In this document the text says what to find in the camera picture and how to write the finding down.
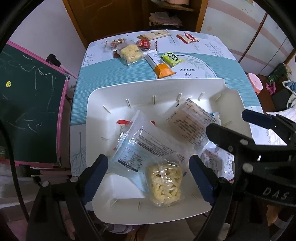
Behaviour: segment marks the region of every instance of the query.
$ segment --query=red package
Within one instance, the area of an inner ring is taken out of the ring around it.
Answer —
[[[151,43],[144,39],[138,40],[136,44],[140,49],[150,49],[151,47]]]
[[[176,37],[181,39],[185,44],[199,41],[197,38],[193,37],[189,33],[177,34]]]

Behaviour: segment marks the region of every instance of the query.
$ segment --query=green chalkboard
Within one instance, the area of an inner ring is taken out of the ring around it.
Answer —
[[[57,121],[66,76],[6,44],[0,53],[0,119],[16,161],[57,163]]]

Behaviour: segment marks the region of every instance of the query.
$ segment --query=pink stool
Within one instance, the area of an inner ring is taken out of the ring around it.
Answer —
[[[249,81],[251,82],[251,85],[253,86],[256,95],[258,95],[263,89],[261,81],[255,74],[248,73],[247,76],[249,78]]]

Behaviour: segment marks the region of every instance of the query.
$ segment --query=table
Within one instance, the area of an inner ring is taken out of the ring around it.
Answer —
[[[86,168],[86,109],[89,95],[97,88],[156,79],[150,65],[140,61],[125,66],[120,58],[113,57],[109,43],[118,38],[138,40],[137,36],[148,31],[120,34],[92,42],[85,53],[73,97],[70,121],[70,162],[72,175],[79,176]],[[223,78],[231,89],[238,90],[246,109],[263,113],[260,102],[245,72],[222,41],[212,35],[189,32],[199,42],[185,44],[176,37],[184,33],[169,30],[170,36],[157,41],[159,55],[171,51],[185,61],[174,67],[176,74],[170,78]],[[266,129],[250,124],[252,136],[257,144],[268,144]]]

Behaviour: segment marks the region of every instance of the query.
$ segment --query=pink toy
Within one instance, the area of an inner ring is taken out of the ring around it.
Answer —
[[[258,95],[261,92],[261,90],[263,89],[263,85],[262,85],[261,81],[259,80],[259,78],[255,74],[252,74],[252,73],[248,73],[247,77],[248,77],[249,81],[251,82],[251,85],[252,85],[256,95]]]
[[[266,83],[265,87],[269,91],[270,95],[273,95],[276,93],[276,83],[275,82],[271,82],[270,84]]]

